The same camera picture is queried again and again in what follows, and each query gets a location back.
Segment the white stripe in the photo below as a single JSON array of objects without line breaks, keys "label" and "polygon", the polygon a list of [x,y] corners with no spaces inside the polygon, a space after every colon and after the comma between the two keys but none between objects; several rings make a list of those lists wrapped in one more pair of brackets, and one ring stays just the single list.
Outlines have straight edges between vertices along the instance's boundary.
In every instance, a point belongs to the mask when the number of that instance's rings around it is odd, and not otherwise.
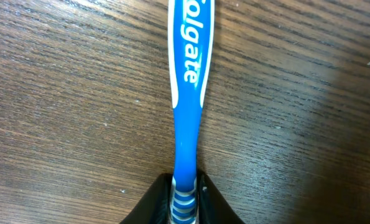
[{"label": "white stripe", "polygon": [[201,108],[203,108],[203,105],[204,105],[205,90],[207,88],[208,74],[210,72],[210,63],[211,63],[211,55],[212,55],[212,41],[214,39],[214,24],[215,24],[214,21],[215,21],[215,0],[211,0],[210,46],[208,47],[207,64],[206,64],[206,68],[205,68],[203,86],[201,87],[201,95],[200,95],[200,106],[201,106]]},{"label": "white stripe", "polygon": [[181,201],[181,200],[178,200],[174,197],[173,200],[176,201],[178,204],[185,206],[185,205],[190,205],[191,203],[193,203],[195,201],[195,198],[192,198],[189,201]]},{"label": "white stripe", "polygon": [[175,217],[177,220],[179,221],[187,221],[187,220],[191,220],[192,218],[194,218],[194,216],[190,216],[190,217],[179,217],[177,216],[176,214],[172,214],[173,217]]},{"label": "white stripe", "polygon": [[170,67],[172,108],[176,108],[179,100],[177,73],[175,71],[175,59],[173,51],[173,15],[175,10],[175,0],[168,3],[168,60]]},{"label": "white stripe", "polygon": [[[195,224],[196,220],[194,220],[191,224]],[[176,224],[174,221],[171,220],[171,224]]]},{"label": "white stripe", "polygon": [[192,193],[194,193],[194,191],[196,191],[196,187],[197,187],[197,177],[195,178],[195,181],[193,182],[193,190],[189,191],[189,192],[180,192],[179,190],[175,189],[175,193],[177,193],[179,196],[182,196],[182,197],[187,197],[187,196],[191,196]]},{"label": "white stripe", "polygon": [[189,212],[191,212],[192,210],[194,210],[195,209],[195,207],[193,207],[193,208],[188,208],[188,209],[181,209],[181,208],[177,208],[177,207],[175,207],[174,208],[177,212],[180,212],[180,213],[182,213],[182,214],[186,214],[186,213],[189,213]]}]

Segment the wooden table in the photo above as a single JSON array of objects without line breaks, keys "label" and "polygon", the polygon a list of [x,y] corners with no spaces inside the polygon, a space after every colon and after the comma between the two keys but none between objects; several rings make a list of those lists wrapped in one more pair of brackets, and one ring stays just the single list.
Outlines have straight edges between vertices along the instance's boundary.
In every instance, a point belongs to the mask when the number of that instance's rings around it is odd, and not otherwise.
[{"label": "wooden table", "polygon": [[[0,223],[119,223],[172,172],[168,0],[0,0]],[[246,223],[370,223],[370,0],[216,0],[198,165]]]}]

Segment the colgate logo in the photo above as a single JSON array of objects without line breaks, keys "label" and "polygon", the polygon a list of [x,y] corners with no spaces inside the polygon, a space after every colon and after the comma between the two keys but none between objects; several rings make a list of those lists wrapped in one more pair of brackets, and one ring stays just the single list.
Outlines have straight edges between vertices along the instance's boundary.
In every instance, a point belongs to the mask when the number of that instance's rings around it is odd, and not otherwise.
[{"label": "colgate logo", "polygon": [[200,62],[197,60],[199,57],[198,44],[198,29],[204,28],[204,24],[197,21],[200,15],[200,5],[196,0],[187,1],[184,4],[183,14],[186,16],[186,25],[182,24],[180,27],[180,34],[183,39],[189,43],[185,46],[185,72],[183,78],[185,82],[196,83],[200,74]]}]

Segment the toothbrush handle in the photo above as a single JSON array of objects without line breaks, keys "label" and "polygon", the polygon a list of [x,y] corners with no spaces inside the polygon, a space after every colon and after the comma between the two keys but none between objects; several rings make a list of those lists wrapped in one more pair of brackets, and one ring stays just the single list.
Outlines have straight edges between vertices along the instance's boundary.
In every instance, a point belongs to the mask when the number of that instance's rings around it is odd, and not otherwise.
[{"label": "toothbrush handle", "polygon": [[215,0],[169,0],[168,50],[175,123],[172,223],[197,214],[197,139],[210,70]]}]

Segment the wood grain surface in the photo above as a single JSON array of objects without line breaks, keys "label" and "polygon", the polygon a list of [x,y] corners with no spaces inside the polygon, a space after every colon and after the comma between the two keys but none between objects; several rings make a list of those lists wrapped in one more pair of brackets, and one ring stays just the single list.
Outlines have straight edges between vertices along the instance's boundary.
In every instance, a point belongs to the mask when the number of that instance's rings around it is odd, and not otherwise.
[{"label": "wood grain surface", "polygon": [[[167,2],[0,0],[0,223],[119,223],[172,172]],[[215,13],[198,165],[245,223],[370,223],[370,0]]]}]

